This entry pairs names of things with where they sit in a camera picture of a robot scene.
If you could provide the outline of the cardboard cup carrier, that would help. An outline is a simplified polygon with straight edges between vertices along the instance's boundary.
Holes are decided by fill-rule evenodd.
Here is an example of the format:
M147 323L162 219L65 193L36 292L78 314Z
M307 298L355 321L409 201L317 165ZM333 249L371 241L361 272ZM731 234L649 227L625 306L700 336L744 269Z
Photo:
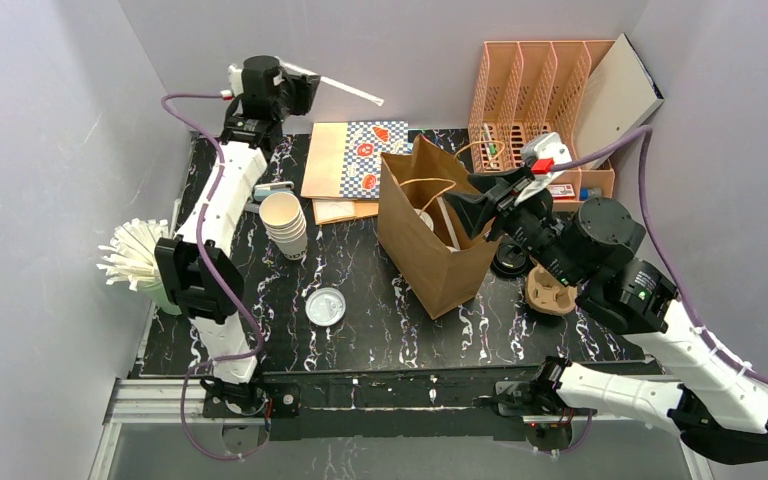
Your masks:
M524 294L528 305L543 314L560 317L576 309L577 289L564 286L542 266L527 274Z

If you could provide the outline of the white stirrer stick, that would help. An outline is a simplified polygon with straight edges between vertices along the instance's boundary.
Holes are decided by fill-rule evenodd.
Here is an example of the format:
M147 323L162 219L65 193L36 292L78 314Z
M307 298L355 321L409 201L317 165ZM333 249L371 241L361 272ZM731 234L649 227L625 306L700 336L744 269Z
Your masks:
M330 78L330 77L327 77L327 76L321 76L320 80L321 80L322 83L324 83L324 84L326 84L328 86L331 86L333 88L341 90L341 91L343 91L345 93L351 94L353 96L362 98L362 99L364 99L366 101L369 101L369 102L373 103L374 105L376 105L378 107L381 107L385 103L385 100L383 98L381 98L381 97L378 97L378 96L373 95L371 93L368 93L366 91L360 90L360 89L358 89L356 87L352 87L352 86L350 86L348 84L345 84L343 82L337 81L337 80L335 80L333 78Z

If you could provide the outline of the brown paper bag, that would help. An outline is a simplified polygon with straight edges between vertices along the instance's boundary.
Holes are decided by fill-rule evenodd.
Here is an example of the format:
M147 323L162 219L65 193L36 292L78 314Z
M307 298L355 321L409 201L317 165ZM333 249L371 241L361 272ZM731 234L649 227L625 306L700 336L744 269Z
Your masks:
M469 238L443 197L475 194L467 175L422 135L409 154L381 155L378 240L432 319L476 296L499 245Z

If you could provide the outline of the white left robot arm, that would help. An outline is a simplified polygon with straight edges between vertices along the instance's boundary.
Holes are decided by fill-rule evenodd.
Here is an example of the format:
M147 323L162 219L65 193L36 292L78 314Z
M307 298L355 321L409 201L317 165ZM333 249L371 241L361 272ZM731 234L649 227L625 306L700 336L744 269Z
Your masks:
M256 182L290 116L312 109L323 76L269 55L228 68L222 132L207 134L216 159L190 216L154 248L168 301L196 328L215 382L244 384L265 340L242 304L244 280L231 243Z

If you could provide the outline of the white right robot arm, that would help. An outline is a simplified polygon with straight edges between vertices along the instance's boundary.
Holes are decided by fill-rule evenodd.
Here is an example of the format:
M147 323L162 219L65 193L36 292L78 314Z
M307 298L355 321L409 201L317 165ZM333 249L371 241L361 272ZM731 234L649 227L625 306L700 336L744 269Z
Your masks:
M522 154L519 168L472 173L470 192L445 194L468 236L508 237L554 280L576 289L589 318L654 356L673 380L638 380L549 356L531 380L503 383L490 403L503 416L529 408L609 413L671 433L721 464L768 461L768 378L702 324L670 267L638 257L648 222L606 197L558 218L548 187L576 161L555 132Z

